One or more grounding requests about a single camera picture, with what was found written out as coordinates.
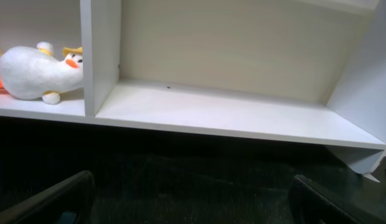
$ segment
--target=duck plush toy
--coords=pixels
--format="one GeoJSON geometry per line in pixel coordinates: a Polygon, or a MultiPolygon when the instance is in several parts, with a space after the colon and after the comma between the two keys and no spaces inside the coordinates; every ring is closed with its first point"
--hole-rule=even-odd
{"type": "Polygon", "coordinates": [[[0,88],[21,100],[42,98],[50,105],[60,102],[60,93],[82,87],[82,47],[64,48],[64,60],[53,58],[53,46],[40,42],[37,48],[13,47],[0,57],[0,88]]]}

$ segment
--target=toy head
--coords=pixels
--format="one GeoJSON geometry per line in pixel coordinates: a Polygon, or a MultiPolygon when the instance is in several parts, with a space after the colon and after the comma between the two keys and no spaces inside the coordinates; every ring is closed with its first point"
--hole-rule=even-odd
{"type": "Polygon", "coordinates": [[[82,47],[77,49],[65,47],[63,49],[63,56],[65,57],[63,62],[68,66],[80,71],[83,70],[82,47]]]}

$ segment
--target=orange beak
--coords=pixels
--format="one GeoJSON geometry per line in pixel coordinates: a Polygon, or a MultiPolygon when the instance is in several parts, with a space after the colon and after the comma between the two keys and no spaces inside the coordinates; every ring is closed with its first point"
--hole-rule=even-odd
{"type": "Polygon", "coordinates": [[[75,63],[75,62],[74,62],[73,60],[71,60],[71,59],[67,59],[67,60],[66,60],[66,64],[69,65],[69,66],[72,67],[72,68],[78,68],[77,63],[75,63]]]}

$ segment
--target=white plush duck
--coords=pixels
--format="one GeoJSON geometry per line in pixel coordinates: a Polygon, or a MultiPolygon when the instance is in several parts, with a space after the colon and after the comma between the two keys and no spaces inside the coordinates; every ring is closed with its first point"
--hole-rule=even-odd
{"type": "Polygon", "coordinates": [[[81,47],[64,48],[65,59],[58,61],[52,56],[52,44],[47,42],[40,42],[37,49],[11,48],[0,58],[0,88],[18,99],[42,97],[47,104],[57,104],[59,93],[82,87],[82,53],[81,47]]]}

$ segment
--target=dark floor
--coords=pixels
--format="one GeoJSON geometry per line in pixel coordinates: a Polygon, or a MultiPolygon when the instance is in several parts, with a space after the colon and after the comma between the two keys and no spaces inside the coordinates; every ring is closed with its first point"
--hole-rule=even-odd
{"type": "Polygon", "coordinates": [[[386,162],[375,183],[321,146],[12,118],[0,140],[0,211],[90,170],[97,223],[292,223],[303,174],[386,220],[386,162]]]}

